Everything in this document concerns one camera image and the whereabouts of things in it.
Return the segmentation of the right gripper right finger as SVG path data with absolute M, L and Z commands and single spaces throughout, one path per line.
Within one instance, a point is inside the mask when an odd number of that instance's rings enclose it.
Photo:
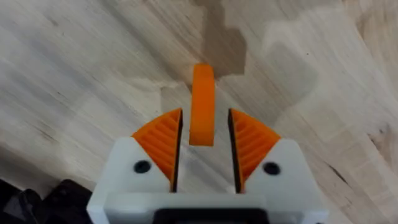
M 329 211 L 299 145 L 259 120 L 228 111 L 237 194 L 259 199 L 269 223 L 325 223 Z

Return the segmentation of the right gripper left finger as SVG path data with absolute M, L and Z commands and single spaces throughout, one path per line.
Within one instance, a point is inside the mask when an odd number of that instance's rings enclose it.
M 177 108 L 115 142 L 86 208 L 93 223 L 152 223 L 149 199 L 177 190 L 182 127 Z

